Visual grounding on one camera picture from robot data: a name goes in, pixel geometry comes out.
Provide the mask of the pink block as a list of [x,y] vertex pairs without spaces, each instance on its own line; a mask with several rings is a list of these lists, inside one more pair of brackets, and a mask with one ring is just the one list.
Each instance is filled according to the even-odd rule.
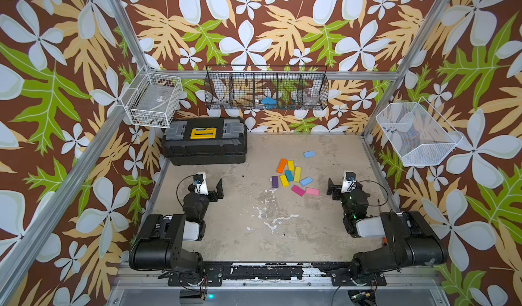
[[319,196],[320,195],[319,190],[316,189],[316,188],[307,188],[306,189],[306,193],[309,194],[309,195],[312,195],[312,196]]

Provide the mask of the magenta block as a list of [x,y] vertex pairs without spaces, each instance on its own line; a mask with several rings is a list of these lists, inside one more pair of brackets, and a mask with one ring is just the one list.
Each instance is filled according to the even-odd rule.
[[306,194],[306,190],[297,185],[294,185],[292,187],[292,191],[301,197],[303,197]]

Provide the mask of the long yellow block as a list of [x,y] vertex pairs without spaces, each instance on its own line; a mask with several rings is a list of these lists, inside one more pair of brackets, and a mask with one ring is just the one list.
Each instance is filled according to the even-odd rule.
[[300,182],[301,171],[302,171],[301,167],[296,167],[295,168],[295,172],[294,172],[294,181],[295,182]]

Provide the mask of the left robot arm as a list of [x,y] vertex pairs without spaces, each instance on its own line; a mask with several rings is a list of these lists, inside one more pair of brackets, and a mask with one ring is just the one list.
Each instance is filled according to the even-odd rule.
[[171,284],[187,288],[207,283],[203,257],[182,248],[184,242],[199,242],[206,230],[204,217],[209,204],[224,198],[223,181],[216,189],[203,189],[202,174],[193,175],[188,194],[179,200],[182,214],[147,216],[130,250],[129,266],[136,271],[164,271]]

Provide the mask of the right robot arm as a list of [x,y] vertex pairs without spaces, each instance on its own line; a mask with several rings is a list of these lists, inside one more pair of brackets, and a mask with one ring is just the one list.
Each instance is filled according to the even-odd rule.
[[380,208],[383,204],[368,201],[370,195],[363,191],[355,174],[347,172],[340,185],[329,179],[326,194],[341,202],[343,225],[352,238],[385,239],[382,247],[356,253],[347,267],[332,270],[334,281],[346,279],[365,285],[388,271],[447,262],[447,248],[418,211],[369,216],[368,208]]

